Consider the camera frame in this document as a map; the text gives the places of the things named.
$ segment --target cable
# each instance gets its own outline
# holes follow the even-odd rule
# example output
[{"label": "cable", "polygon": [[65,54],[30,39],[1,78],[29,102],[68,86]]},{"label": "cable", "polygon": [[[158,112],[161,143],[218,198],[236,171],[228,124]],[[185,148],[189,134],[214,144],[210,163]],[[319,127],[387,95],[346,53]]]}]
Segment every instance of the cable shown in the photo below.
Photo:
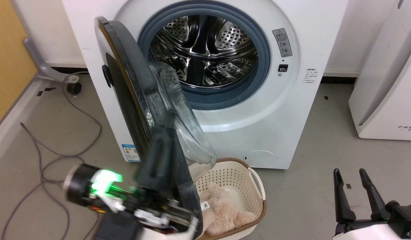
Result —
[{"label": "cable", "polygon": [[[88,114],[87,112],[79,109],[77,106],[75,106],[71,100],[68,98],[68,96],[65,93],[65,82],[67,81],[67,78],[71,75],[76,75],[76,74],[88,74],[88,72],[77,72],[77,73],[72,73],[72,74],[68,74],[64,77],[64,79],[62,80],[62,93],[64,94],[66,100],[69,102],[69,104],[71,106],[73,106],[75,109],[77,109],[78,111],[82,112],[84,115],[88,116],[90,119],[92,119],[98,126],[99,126],[99,132],[96,136],[96,138],[90,143],[90,145],[88,145],[84,150],[82,150],[79,153],[76,154],[61,154],[58,153],[52,149],[50,149],[50,147],[47,147],[46,145],[44,145],[40,140],[38,140],[30,131],[29,129],[27,129],[27,127],[23,124],[20,123],[20,125],[22,126],[22,128],[27,132],[27,134],[31,137],[32,142],[34,143],[35,149],[37,150],[37,154],[38,154],[38,166],[40,169],[40,183],[38,185],[36,185],[34,188],[32,188],[32,190],[29,191],[29,193],[27,193],[20,201],[19,203],[16,205],[16,207],[13,209],[12,213],[10,214],[10,217],[7,219],[6,224],[4,225],[4,229],[1,233],[1,240],[4,240],[4,237],[6,235],[6,231],[7,228],[13,218],[13,216],[15,215],[16,211],[19,209],[20,205],[33,193],[35,192],[35,190],[37,190],[39,187],[42,187],[43,190],[47,193],[47,195],[57,204],[59,205],[59,207],[61,207],[64,211],[65,214],[67,216],[67,225],[65,228],[65,232],[61,237],[61,240],[64,240],[65,237],[68,234],[68,230],[69,230],[69,226],[70,226],[70,213],[68,211],[68,209],[65,207],[65,205],[63,205],[63,203],[61,203],[59,200],[57,200],[55,197],[53,197],[53,195],[47,190],[46,186],[44,185],[45,183],[50,183],[50,184],[56,184],[58,186],[60,186],[62,188],[62,183],[64,182],[63,180],[54,180],[54,179],[47,179],[44,176],[44,171],[53,163],[58,162],[60,160],[63,160],[65,158],[77,158],[79,159],[82,163],[84,163],[84,159],[82,159],[82,157],[80,156],[81,154],[85,153],[86,151],[88,151],[93,144],[96,143],[96,141],[99,139],[100,134],[102,133],[102,125],[99,123],[99,121],[97,121],[96,118],[94,118],[93,116],[91,116],[90,114]],[[41,159],[41,152],[40,152],[40,148],[38,147],[38,145],[43,146],[45,149],[49,150],[50,152],[58,155],[59,157],[56,158],[55,160],[51,161],[50,163],[46,164],[46,166],[43,168],[43,161]],[[96,222],[93,224],[93,226],[90,228],[90,230],[87,232],[87,234],[83,237],[82,240],[87,239],[87,237],[90,235],[90,233],[93,231],[93,229],[96,227],[97,223],[99,221],[99,213],[96,212]]]}]

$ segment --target stainless steel drum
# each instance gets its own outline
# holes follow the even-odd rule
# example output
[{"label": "stainless steel drum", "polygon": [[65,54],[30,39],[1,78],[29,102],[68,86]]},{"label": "stainless steel drum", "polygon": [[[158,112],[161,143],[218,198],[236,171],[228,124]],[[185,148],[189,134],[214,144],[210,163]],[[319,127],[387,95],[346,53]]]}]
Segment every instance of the stainless steel drum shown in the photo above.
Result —
[{"label": "stainless steel drum", "polygon": [[151,43],[156,61],[171,65],[194,88],[222,88],[241,80],[257,61],[253,42],[233,23],[204,15],[178,18]]}]

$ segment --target beige plastic basket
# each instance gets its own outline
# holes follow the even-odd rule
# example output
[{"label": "beige plastic basket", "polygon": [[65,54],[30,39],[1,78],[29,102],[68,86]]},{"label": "beige plastic basket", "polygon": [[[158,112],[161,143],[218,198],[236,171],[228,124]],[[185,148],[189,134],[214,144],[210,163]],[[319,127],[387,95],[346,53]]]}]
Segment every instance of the beige plastic basket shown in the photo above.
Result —
[{"label": "beige plastic basket", "polygon": [[266,213],[265,189],[259,175],[237,158],[221,158],[210,172],[195,182],[200,196],[207,190],[209,182],[219,184],[228,191],[240,211],[256,214],[257,220],[217,236],[205,233],[199,240],[236,240],[253,232]]}]

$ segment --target plush toy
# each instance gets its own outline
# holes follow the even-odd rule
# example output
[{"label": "plush toy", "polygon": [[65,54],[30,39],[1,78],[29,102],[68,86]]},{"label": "plush toy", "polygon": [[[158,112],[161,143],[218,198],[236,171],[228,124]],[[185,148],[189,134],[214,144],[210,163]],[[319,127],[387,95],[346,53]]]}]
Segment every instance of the plush toy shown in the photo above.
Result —
[{"label": "plush toy", "polygon": [[257,216],[249,211],[240,212],[232,203],[230,194],[215,183],[207,184],[200,201],[207,201],[210,208],[203,211],[203,233],[215,236],[253,222]]}]

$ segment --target white wall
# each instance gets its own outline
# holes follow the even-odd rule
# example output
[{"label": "white wall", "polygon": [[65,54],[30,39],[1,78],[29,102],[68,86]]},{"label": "white wall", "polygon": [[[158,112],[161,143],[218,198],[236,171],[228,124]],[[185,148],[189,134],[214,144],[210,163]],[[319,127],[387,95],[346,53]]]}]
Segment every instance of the white wall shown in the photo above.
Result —
[{"label": "white wall", "polygon": [[358,76],[387,15],[399,0],[350,0],[325,70]]},{"label": "white wall", "polygon": [[[12,0],[27,34],[52,66],[85,67],[61,0]],[[357,76],[398,0],[350,0],[326,76]]]}]

